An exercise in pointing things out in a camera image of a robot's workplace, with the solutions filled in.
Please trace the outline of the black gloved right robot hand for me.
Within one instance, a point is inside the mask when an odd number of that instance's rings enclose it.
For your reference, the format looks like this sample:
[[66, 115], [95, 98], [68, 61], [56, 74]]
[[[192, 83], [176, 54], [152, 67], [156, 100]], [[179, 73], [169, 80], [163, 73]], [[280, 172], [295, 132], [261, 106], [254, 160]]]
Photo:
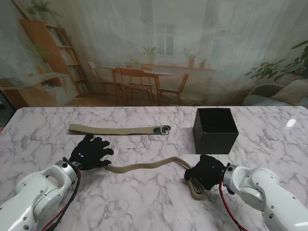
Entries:
[[220, 183], [227, 167], [216, 158], [202, 154], [200, 155], [199, 162], [185, 171], [184, 178], [186, 181], [197, 180], [205, 190], [209, 191]]

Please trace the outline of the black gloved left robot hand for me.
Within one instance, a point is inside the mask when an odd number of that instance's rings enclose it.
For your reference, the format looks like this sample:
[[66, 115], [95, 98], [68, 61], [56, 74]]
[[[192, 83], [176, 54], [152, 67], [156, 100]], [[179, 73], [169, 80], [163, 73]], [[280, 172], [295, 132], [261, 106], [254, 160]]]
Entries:
[[108, 148], [109, 145], [110, 142], [94, 137], [93, 134], [87, 134], [72, 151], [69, 162], [79, 163], [78, 168], [84, 171], [107, 166], [111, 161], [101, 159], [114, 154], [113, 149]]

